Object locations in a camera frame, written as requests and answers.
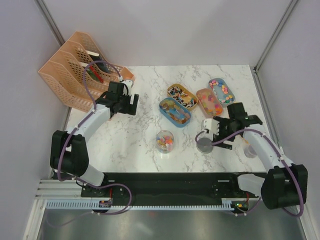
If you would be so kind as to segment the grey metal jar lid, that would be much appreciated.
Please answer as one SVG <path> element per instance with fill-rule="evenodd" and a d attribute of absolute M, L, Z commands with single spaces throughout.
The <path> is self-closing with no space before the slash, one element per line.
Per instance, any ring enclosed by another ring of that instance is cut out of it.
<path fill-rule="evenodd" d="M 213 151 L 214 146 L 212 145 L 212 140 L 208 137 L 199 138 L 196 147 L 199 152 L 203 154 L 209 154 Z"/>

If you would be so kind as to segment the pink gummy tray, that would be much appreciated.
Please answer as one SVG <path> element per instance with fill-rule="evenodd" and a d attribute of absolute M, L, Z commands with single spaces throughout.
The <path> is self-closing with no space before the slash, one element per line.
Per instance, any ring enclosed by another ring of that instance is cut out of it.
<path fill-rule="evenodd" d="M 198 104 L 206 118 L 219 116 L 223 113 L 223 107 L 209 88 L 203 88 L 196 92 Z"/>

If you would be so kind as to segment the tan lollipop tray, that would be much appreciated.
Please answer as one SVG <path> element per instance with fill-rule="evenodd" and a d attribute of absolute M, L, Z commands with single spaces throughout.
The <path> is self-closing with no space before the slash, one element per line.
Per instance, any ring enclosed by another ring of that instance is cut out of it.
<path fill-rule="evenodd" d="M 198 104 L 198 98 L 179 83 L 169 86 L 167 88 L 167 95 L 189 111 L 192 111 Z"/>

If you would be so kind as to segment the light blue star candy tray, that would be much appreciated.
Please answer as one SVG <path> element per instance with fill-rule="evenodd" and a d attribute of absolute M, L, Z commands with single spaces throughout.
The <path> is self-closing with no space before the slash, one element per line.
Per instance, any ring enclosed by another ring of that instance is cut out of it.
<path fill-rule="evenodd" d="M 235 95 L 222 78 L 214 78 L 208 81 L 208 88 L 218 99 L 222 107 L 227 107 L 235 102 Z"/>

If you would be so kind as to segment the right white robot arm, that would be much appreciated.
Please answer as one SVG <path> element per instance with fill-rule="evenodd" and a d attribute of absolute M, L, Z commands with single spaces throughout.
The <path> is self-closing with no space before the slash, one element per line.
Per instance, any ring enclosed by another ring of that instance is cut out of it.
<path fill-rule="evenodd" d="M 262 120 L 257 115 L 249 115 L 241 102 L 227 107 L 228 117 L 213 117 L 213 146 L 231 149 L 225 141 L 234 141 L 242 136 L 262 162 L 266 176 L 253 173 L 238 176 L 229 184 L 229 191 L 235 197 L 245 192 L 262 198 L 270 209 L 284 209 L 298 206 L 300 217 L 307 200 L 308 171 L 302 164 L 295 164 L 281 153 L 280 148 L 265 132 Z"/>

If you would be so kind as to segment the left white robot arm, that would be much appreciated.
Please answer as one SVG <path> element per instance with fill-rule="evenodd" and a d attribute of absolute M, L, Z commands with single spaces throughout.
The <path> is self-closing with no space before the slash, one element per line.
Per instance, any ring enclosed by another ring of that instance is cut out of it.
<path fill-rule="evenodd" d="M 99 197 L 106 196 L 110 185 L 105 174 L 90 164 L 87 142 L 102 124 L 117 113 L 136 115 L 139 95 L 132 96 L 132 80 L 110 82 L 108 90 L 93 100 L 93 106 L 84 118 L 68 130 L 57 130 L 52 135 L 50 166 L 60 181 L 75 178 L 92 186 Z"/>

